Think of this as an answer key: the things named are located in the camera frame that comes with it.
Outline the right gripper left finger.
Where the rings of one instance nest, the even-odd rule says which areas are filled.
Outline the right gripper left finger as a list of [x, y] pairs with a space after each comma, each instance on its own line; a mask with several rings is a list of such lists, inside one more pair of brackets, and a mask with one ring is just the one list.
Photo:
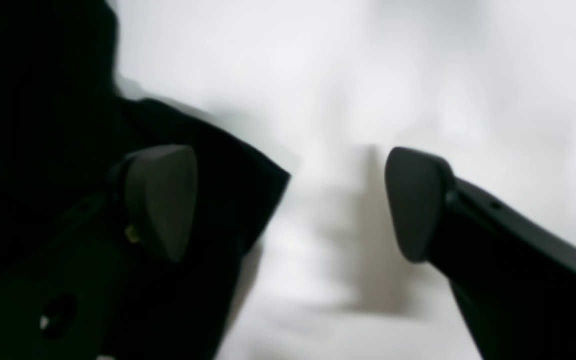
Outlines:
[[96, 360], [137, 276], [185, 257], [197, 193], [191, 146], [129, 153], [43, 246], [0, 259], [0, 360]]

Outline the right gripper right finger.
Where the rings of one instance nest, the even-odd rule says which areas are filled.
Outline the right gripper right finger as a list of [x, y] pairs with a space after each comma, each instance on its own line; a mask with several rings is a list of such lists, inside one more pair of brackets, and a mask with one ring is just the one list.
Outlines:
[[484, 360], [576, 360], [576, 246], [431, 153], [394, 148], [385, 187], [402, 255], [447, 278]]

